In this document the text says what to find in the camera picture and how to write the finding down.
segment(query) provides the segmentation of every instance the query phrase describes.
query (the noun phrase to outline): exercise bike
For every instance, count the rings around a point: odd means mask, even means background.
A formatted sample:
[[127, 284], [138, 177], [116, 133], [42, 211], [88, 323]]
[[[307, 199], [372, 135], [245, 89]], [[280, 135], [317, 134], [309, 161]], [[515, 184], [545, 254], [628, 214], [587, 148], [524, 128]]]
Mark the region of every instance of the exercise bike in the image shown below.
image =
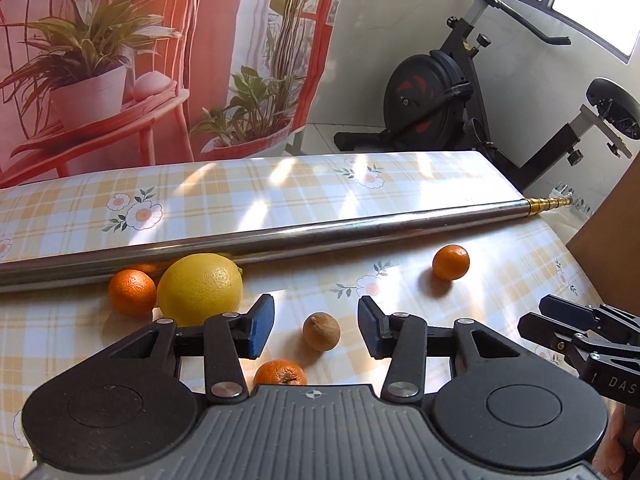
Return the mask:
[[385, 130], [376, 134], [338, 132], [334, 143], [342, 152], [357, 146], [382, 151], [461, 151], [481, 152], [518, 189], [524, 190], [564, 156], [574, 166], [582, 160], [575, 149], [580, 138], [597, 126], [610, 140], [609, 149], [617, 156], [632, 153], [607, 124], [623, 135], [640, 139], [640, 105], [613, 81], [597, 78], [587, 90], [587, 99], [596, 115], [583, 105], [578, 116], [565, 124], [522, 167], [511, 162], [493, 144], [474, 57], [491, 40], [479, 34], [478, 46], [468, 37], [480, 16], [489, 7], [505, 12], [551, 45], [571, 45], [567, 36], [544, 34], [502, 0], [474, 0], [464, 18], [451, 17], [452, 29], [439, 50], [405, 59], [393, 72], [386, 86], [383, 113]]

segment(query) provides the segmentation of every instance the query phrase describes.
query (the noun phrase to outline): white wall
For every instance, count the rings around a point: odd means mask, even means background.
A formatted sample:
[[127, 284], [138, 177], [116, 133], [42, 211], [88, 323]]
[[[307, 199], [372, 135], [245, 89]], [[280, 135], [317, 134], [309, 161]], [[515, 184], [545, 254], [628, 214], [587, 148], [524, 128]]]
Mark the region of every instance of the white wall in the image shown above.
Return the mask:
[[[437, 48], [449, 29], [448, 16], [463, 16], [472, 0], [342, 0], [327, 66], [310, 122], [383, 126], [386, 80], [404, 58]], [[492, 137], [523, 164], [586, 103], [589, 83], [615, 80], [640, 100], [640, 53], [629, 65], [606, 49], [526, 4], [513, 7], [549, 35], [570, 36], [571, 46], [549, 46], [504, 13], [489, 9], [476, 25], [492, 40], [475, 58]], [[543, 196], [566, 182], [590, 205], [599, 206], [630, 161], [615, 157], [606, 138], [592, 129], [578, 144], [584, 160], [571, 168], [565, 159], [533, 184]], [[625, 138], [635, 154], [639, 141]]]

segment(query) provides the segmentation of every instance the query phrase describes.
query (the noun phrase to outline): flower pattern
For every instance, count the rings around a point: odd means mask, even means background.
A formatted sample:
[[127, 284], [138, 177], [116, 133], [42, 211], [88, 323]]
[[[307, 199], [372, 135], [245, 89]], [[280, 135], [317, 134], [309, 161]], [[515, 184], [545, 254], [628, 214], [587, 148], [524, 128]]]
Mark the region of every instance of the flower pattern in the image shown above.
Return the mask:
[[578, 296], [578, 290], [575, 288], [575, 285], [569, 281], [569, 278], [564, 273], [564, 269], [562, 268], [562, 263], [558, 258], [555, 260], [556, 263], [556, 278], [561, 286], [564, 288], [568, 288], [572, 293]]
[[125, 221], [128, 226], [136, 231], [149, 229], [156, 225], [162, 218], [162, 206], [153, 204], [151, 200], [137, 202], [129, 208]]
[[356, 280], [356, 293], [358, 296], [371, 296], [374, 298], [380, 293], [380, 284], [377, 276], [367, 274]]
[[31, 449], [27, 442], [27, 438], [24, 436], [24, 430], [22, 429], [22, 410], [14, 416], [14, 436], [18, 442], [20, 442], [21, 446]]
[[0, 240], [0, 258], [4, 258], [11, 249], [11, 240], [4, 238]]
[[140, 189], [134, 195], [135, 202], [132, 205], [129, 205], [131, 199], [127, 194], [118, 193], [111, 197], [107, 202], [107, 208], [112, 211], [120, 211], [129, 206], [129, 209], [111, 218], [109, 224], [103, 227], [102, 231], [105, 233], [112, 229], [113, 232], [124, 231], [129, 227], [136, 231], [142, 231], [156, 225], [162, 218], [162, 206], [151, 201], [156, 195], [153, 192], [154, 189], [154, 187]]
[[346, 178], [352, 178], [361, 186], [369, 189], [376, 189], [384, 185], [385, 181], [380, 177], [380, 173], [384, 168], [380, 168], [375, 164], [366, 165], [364, 160], [360, 161], [357, 158], [346, 158], [344, 161], [348, 167], [335, 170], [336, 173]]
[[130, 202], [131, 199], [129, 198], [129, 195], [117, 193], [107, 201], [107, 207], [112, 211], [120, 211], [121, 209], [126, 208]]
[[381, 277], [388, 276], [386, 270], [393, 266], [394, 264], [391, 261], [383, 263], [382, 260], [379, 260], [377, 263], [373, 264], [375, 274], [366, 274], [365, 276], [358, 278], [356, 280], [356, 284], [353, 286], [336, 283], [335, 286], [337, 288], [332, 288], [331, 292], [337, 293], [338, 298], [341, 298], [343, 294], [348, 298], [355, 290], [359, 297], [371, 296], [372, 298], [375, 298], [380, 295]]
[[578, 372], [564, 362], [564, 358], [561, 354], [553, 352], [543, 346], [536, 346], [535, 353], [538, 357], [542, 357], [544, 360], [555, 364], [557, 367], [562, 368], [565, 372], [569, 372], [572, 375], [578, 376]]

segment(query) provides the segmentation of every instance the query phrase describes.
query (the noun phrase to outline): lemon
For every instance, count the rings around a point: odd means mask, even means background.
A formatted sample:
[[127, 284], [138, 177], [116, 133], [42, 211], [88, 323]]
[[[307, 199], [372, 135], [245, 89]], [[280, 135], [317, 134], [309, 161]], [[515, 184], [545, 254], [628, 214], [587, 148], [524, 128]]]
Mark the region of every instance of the lemon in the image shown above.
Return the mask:
[[158, 283], [158, 306], [178, 326], [201, 325], [207, 317], [236, 312], [242, 271], [219, 254], [190, 254], [169, 267]]

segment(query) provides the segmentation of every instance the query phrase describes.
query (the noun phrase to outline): red chair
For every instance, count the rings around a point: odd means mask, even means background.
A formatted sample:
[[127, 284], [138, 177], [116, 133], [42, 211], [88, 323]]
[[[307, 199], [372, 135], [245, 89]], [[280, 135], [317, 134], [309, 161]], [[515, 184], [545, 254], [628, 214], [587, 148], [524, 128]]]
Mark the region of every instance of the red chair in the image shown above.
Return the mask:
[[[56, 170], [60, 177], [68, 176], [67, 163], [71, 159], [132, 135], [140, 138], [140, 163], [152, 166], [156, 163], [154, 123], [171, 114], [177, 121], [175, 135], [179, 136], [178, 145], [184, 150], [182, 157], [193, 161], [182, 105], [189, 97], [184, 80], [188, 78], [188, 51], [195, 24], [196, 0], [154, 0], [154, 5], [157, 7], [154, 12], [164, 16], [162, 24], [180, 31], [181, 36], [157, 41], [157, 54], [154, 56], [136, 56], [134, 72], [139, 77], [145, 72], [157, 70], [169, 76], [174, 85], [141, 103], [125, 104], [116, 116], [72, 132], [66, 132], [59, 121], [52, 120], [48, 93], [39, 97], [27, 113], [20, 116], [18, 110], [22, 106], [22, 97], [18, 92], [6, 104], [0, 104], [0, 118], [3, 124], [19, 124], [25, 140], [13, 148], [8, 167], [0, 172], [0, 188], [21, 184], [50, 170]], [[0, 68], [0, 80], [38, 53], [37, 49], [21, 43], [33, 35], [32, 30], [23, 25], [7, 25], [34, 21], [44, 16], [68, 17], [68, 12], [68, 0], [0, 0], [0, 59], [9, 60], [9, 67]], [[10, 88], [5, 88], [3, 100], [8, 95], [7, 90], [11, 92]], [[2, 136], [6, 136], [6, 132], [0, 130], [0, 138]], [[3, 139], [0, 146], [5, 150], [8, 143]], [[12, 162], [12, 158], [20, 152], [29, 153]]]

